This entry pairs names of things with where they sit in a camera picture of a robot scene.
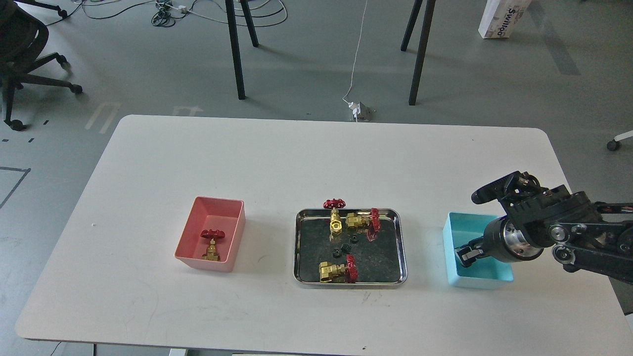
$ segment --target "small gear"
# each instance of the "small gear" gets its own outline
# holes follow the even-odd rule
[[[349,243],[344,243],[341,246],[341,251],[348,255],[350,252],[352,252],[352,245],[350,245]]]

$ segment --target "pink plastic bin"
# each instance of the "pink plastic bin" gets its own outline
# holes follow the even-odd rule
[[[235,264],[245,221],[243,201],[198,196],[173,255],[189,267],[230,272]],[[202,259],[209,240],[200,237],[200,233],[209,229],[225,233],[223,239],[216,241],[219,261]]]

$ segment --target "office chair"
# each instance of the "office chair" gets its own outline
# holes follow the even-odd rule
[[[617,151],[620,149],[620,141],[629,137],[633,137],[633,130],[615,136],[611,141],[607,142],[606,149],[609,151]]]
[[[0,0],[0,77],[2,77],[2,111],[4,123],[11,129],[25,128],[19,120],[11,119],[15,89],[22,83],[44,86],[67,87],[79,94],[81,86],[65,80],[57,80],[29,74],[44,64],[57,60],[60,65],[68,63],[66,57],[55,52],[38,58],[48,40],[46,26],[26,13],[13,0]]]

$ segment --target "white table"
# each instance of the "white table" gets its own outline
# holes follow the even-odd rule
[[[235,118],[124,118],[24,308],[35,340],[345,355],[626,355],[605,276],[549,251],[496,291],[446,282],[449,211],[514,170],[566,184],[537,129]],[[195,196],[245,201],[232,273],[173,257]],[[401,216],[408,280],[310,289],[292,276],[298,211],[343,198]]]

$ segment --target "light blue plastic bin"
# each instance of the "light blue plastic bin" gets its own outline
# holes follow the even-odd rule
[[[469,268],[464,268],[455,256],[456,247],[481,237],[486,225],[495,215],[448,213],[444,226],[444,254],[448,283],[456,287],[497,289],[514,281],[512,267],[492,257],[482,258]]]

